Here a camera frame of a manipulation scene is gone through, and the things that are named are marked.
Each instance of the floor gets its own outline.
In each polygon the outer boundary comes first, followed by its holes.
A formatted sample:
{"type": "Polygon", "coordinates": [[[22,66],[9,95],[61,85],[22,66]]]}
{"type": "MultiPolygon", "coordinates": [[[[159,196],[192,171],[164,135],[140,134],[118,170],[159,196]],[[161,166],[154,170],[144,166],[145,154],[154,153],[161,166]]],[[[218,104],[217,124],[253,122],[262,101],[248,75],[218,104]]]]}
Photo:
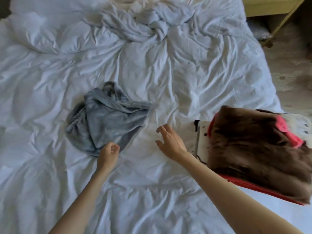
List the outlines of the floor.
{"type": "Polygon", "coordinates": [[[283,109],[312,119],[312,61],[305,58],[297,26],[289,23],[279,31],[273,47],[263,50],[283,109]]]}

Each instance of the hand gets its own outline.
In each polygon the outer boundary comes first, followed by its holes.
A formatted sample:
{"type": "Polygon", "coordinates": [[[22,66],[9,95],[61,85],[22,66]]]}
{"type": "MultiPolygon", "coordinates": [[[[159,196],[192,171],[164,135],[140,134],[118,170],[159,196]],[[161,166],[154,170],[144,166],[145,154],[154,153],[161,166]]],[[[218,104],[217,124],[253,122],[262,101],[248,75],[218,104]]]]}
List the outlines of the hand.
{"type": "Polygon", "coordinates": [[[159,149],[170,159],[181,163],[183,159],[189,155],[187,152],[183,140],[168,124],[160,126],[156,132],[160,132],[163,137],[163,143],[160,140],[156,141],[159,149]]]}
{"type": "Polygon", "coordinates": [[[118,159],[120,147],[119,145],[109,142],[99,153],[97,160],[96,171],[109,174],[114,169],[118,159]]]}

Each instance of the bed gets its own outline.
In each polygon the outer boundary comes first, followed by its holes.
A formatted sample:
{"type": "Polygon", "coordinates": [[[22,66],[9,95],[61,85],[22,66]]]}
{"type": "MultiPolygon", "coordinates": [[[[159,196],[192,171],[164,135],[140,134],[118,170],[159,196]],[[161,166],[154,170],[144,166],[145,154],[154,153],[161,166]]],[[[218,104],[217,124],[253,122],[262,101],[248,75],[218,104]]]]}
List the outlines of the bed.
{"type": "MultiPolygon", "coordinates": [[[[153,110],[120,154],[85,233],[234,233],[154,141],[168,122],[193,152],[194,120],[211,120],[222,105],[282,112],[242,1],[178,0],[199,8],[208,33],[195,35],[183,23],[148,44],[81,21],[107,1],[12,0],[13,14],[0,22],[2,233],[48,233],[87,184],[96,158],[68,141],[66,117],[109,80],[132,100],[151,100],[153,110]]],[[[157,0],[114,2],[138,13],[157,0]]],[[[302,232],[312,230],[310,206],[242,190],[302,232]]]]}

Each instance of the gray fabric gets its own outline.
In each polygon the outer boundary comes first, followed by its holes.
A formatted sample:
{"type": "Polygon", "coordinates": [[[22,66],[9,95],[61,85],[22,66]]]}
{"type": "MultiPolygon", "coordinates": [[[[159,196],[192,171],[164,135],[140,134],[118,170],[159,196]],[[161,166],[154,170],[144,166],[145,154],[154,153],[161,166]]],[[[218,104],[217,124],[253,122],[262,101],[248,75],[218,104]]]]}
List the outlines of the gray fabric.
{"type": "Polygon", "coordinates": [[[107,27],[121,39],[140,43],[161,42],[168,33],[170,25],[181,25],[190,20],[195,13],[191,5],[177,1],[156,3],[136,17],[113,4],[102,10],[97,18],[85,19],[90,25],[107,27]]]}
{"type": "Polygon", "coordinates": [[[115,82],[105,82],[85,95],[67,118],[69,140],[87,154],[98,156],[108,142],[123,150],[144,125],[152,103],[131,102],[115,82]]]}

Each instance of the brown fur blanket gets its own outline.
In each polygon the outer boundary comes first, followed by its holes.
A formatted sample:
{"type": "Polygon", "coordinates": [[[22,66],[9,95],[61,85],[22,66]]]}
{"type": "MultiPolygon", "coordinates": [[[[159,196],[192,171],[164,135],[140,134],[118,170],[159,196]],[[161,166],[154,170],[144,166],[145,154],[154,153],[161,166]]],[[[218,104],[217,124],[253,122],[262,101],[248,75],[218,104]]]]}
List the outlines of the brown fur blanket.
{"type": "Polygon", "coordinates": [[[275,127],[276,115],[222,106],[211,130],[208,167],[309,204],[312,150],[305,143],[293,148],[275,127]]]}

